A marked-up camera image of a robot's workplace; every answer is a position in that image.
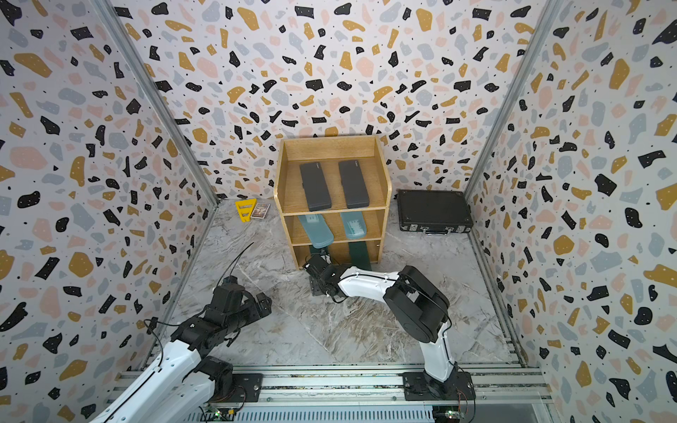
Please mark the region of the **dark green pencil case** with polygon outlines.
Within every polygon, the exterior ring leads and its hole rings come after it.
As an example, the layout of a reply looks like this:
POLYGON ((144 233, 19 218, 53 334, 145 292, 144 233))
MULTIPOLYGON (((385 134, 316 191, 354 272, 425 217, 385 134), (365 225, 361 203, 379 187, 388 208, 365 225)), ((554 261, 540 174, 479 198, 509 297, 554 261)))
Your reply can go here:
POLYGON ((331 262, 333 260, 331 258, 331 253, 329 252, 328 247, 318 249, 318 248, 315 248, 313 245, 310 245, 309 250, 310 250, 310 255, 312 255, 312 256, 322 257, 322 259, 324 259, 325 261, 329 261, 329 262, 331 262))
POLYGON ((365 241, 354 241, 348 245, 349 256, 352 266, 366 271, 371 270, 370 252, 365 241))

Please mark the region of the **light teal pencil case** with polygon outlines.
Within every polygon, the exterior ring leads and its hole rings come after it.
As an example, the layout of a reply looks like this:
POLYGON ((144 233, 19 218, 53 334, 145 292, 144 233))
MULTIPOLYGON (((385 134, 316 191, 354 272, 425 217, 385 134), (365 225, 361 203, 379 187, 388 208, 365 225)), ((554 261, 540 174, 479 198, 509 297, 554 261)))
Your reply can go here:
POLYGON ((311 245, 322 250, 334 242, 334 235, 322 214, 300 215, 299 221, 311 245))
POLYGON ((346 211, 340 213, 346 238, 349 240, 359 240, 366 236, 367 226, 361 211, 346 211))

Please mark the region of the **dark grey pencil case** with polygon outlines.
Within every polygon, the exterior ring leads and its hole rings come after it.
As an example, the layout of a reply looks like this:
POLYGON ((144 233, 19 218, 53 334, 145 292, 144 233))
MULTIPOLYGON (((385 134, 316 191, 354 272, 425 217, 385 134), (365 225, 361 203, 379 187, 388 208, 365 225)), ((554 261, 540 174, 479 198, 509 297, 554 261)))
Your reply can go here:
POLYGON ((311 212, 331 209, 331 195, 320 162, 301 164, 301 184, 311 212))
POLYGON ((343 160, 338 167, 347 207, 349 209, 368 207, 370 196, 359 160, 343 160))

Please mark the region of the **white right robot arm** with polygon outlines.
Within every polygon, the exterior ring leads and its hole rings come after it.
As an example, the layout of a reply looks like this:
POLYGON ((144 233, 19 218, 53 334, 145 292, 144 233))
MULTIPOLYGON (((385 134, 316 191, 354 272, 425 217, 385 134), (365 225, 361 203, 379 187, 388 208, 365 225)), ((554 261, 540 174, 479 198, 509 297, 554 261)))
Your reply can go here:
POLYGON ((311 290, 339 301, 361 297, 384 303, 398 324, 421 347, 424 375, 438 384, 458 372, 447 331, 451 329, 447 297, 417 268, 377 272, 353 265, 335 265, 314 255, 303 266, 311 290))

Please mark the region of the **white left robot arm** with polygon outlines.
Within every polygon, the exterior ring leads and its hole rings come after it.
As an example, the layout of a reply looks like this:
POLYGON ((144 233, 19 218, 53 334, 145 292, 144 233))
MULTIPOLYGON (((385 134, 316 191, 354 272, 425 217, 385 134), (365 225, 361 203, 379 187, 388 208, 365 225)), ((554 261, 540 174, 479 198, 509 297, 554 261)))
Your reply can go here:
POLYGON ((95 422, 180 422, 217 400, 243 403, 233 365, 211 355, 233 343, 241 329, 272 313, 272 299, 247 291, 235 276, 213 290, 202 311, 176 326, 162 352, 136 380, 93 420, 95 422))

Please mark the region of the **wooden three-tier shelf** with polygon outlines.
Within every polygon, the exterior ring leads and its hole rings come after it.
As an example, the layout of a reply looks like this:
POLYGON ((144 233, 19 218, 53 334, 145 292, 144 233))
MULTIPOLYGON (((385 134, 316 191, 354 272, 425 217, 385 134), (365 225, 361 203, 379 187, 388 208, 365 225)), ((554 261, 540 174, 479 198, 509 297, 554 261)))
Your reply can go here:
POLYGON ((392 199, 392 184, 381 142, 375 136, 307 137, 281 141, 275 178, 274 199, 278 207, 287 244, 294 264, 301 269, 311 255, 311 241, 301 226, 299 218, 312 213, 303 188, 301 165, 317 162, 324 172, 331 198, 331 207, 318 213, 333 233, 328 246, 329 256, 340 264, 351 261, 350 240, 344 230, 340 213, 347 206, 340 181, 338 164, 344 160, 357 160, 370 196, 370 205, 359 209, 365 220, 366 235, 358 240, 365 244, 366 257, 376 264, 384 251, 386 227, 392 199))

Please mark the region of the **yellow plastic triangular holder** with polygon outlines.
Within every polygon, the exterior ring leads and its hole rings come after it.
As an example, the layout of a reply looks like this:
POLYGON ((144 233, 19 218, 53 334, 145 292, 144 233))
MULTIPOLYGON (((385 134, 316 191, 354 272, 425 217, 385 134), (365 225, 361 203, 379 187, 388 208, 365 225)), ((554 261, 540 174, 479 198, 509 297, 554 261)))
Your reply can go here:
POLYGON ((243 223, 248 223, 251 220, 251 215, 256 209, 257 199, 239 200, 234 203, 239 219, 243 223))

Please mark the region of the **black briefcase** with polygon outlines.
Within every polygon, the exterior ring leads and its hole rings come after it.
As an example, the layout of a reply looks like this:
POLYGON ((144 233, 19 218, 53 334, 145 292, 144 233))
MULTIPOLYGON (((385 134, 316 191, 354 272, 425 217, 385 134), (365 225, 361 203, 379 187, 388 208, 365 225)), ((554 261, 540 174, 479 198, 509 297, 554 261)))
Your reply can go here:
POLYGON ((465 234, 474 226, 461 191, 399 190, 398 222, 403 232, 465 234))

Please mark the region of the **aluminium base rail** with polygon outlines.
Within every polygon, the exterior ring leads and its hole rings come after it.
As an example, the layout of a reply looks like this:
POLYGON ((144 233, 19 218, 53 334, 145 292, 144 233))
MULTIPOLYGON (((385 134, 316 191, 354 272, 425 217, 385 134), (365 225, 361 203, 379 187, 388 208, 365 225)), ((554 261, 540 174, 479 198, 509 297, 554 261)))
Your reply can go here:
POLYGON ((557 422, 537 368, 465 363, 464 392, 435 399, 420 365, 239 366, 236 394, 186 422, 557 422))

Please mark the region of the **left corner aluminium post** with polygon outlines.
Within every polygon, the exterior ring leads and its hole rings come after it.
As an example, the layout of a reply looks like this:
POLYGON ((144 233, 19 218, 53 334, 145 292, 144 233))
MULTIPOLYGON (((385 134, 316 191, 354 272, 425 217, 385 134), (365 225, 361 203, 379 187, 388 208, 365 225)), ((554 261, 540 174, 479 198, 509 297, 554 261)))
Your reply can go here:
POLYGON ((197 163, 197 159, 192 149, 190 149, 189 144, 186 142, 183 132, 176 124, 176 120, 171 116, 152 77, 146 71, 146 67, 144 67, 144 63, 142 62, 137 49, 135 49, 133 43, 130 41, 130 36, 116 14, 114 6, 110 1, 100 0, 93 0, 92 5, 102 20, 103 26, 105 26, 115 41, 116 47, 127 61, 130 70, 135 79, 137 79, 139 88, 144 92, 160 119, 160 122, 165 126, 169 135, 171 135, 171 139, 175 142, 178 151, 183 156, 186 166, 195 177, 197 186, 199 186, 203 196, 212 204, 212 206, 217 206, 220 200, 213 193, 211 185, 202 168, 197 163))

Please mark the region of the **corner aluminium post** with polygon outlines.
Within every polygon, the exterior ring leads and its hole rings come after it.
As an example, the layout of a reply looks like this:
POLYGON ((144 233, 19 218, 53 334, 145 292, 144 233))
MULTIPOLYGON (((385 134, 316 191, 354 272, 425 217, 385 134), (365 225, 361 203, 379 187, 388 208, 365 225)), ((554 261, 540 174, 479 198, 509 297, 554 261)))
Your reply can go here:
POLYGON ((488 134, 488 141, 481 151, 476 167, 474 171, 472 171, 472 176, 467 184, 467 187, 465 188, 465 200, 468 203, 470 203, 472 200, 472 192, 479 186, 482 180, 484 168, 490 161, 491 153, 498 144, 501 134, 504 131, 504 126, 507 124, 507 121, 511 115, 511 111, 517 103, 520 93, 522 93, 525 88, 525 84, 528 77, 530 76, 532 66, 535 63, 536 58, 539 56, 539 52, 541 51, 542 46, 548 37, 548 31, 555 22, 555 18, 561 7, 562 0, 546 1, 543 12, 537 21, 536 28, 534 29, 532 40, 527 46, 524 58, 518 67, 518 71, 510 85, 510 89, 504 98, 504 103, 500 107, 494 125, 488 134))
POLYGON ((186 142, 183 132, 176 124, 176 120, 171 116, 152 77, 146 71, 146 67, 144 67, 144 63, 142 62, 137 49, 135 49, 133 43, 130 41, 130 36, 116 14, 114 6, 110 1, 100 0, 93 0, 92 5, 102 20, 103 26, 105 26, 115 41, 116 47, 127 61, 130 70, 135 79, 137 79, 139 88, 144 92, 160 119, 160 122, 165 126, 169 135, 171 135, 171 139, 175 142, 178 151, 183 156, 186 166, 195 177, 197 186, 199 186, 203 196, 212 204, 212 206, 217 206, 220 200, 213 193, 211 185, 202 168, 197 163, 197 159, 192 149, 190 149, 189 144, 186 142))

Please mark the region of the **right corner aluminium post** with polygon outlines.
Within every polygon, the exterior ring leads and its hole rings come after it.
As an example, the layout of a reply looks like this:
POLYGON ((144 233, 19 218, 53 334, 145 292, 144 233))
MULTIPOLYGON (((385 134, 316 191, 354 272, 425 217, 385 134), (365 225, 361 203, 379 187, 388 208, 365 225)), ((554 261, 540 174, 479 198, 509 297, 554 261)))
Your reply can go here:
POLYGON ((532 40, 527 46, 524 58, 518 67, 518 71, 510 85, 510 89, 504 98, 504 103, 500 107, 494 125, 488 134, 488 141, 481 151, 476 167, 474 171, 472 171, 472 176, 467 184, 467 187, 465 188, 465 200, 468 203, 470 203, 472 200, 472 192, 479 186, 482 180, 484 168, 490 161, 491 153, 498 144, 501 134, 504 131, 504 126, 507 124, 507 121, 511 115, 511 111, 517 103, 520 93, 522 93, 525 88, 525 84, 528 77, 530 76, 532 66, 535 63, 536 58, 539 56, 539 52, 541 51, 542 46, 548 37, 548 31, 555 22, 555 18, 561 7, 562 0, 546 1, 543 12, 537 21, 536 28, 534 29, 532 40))

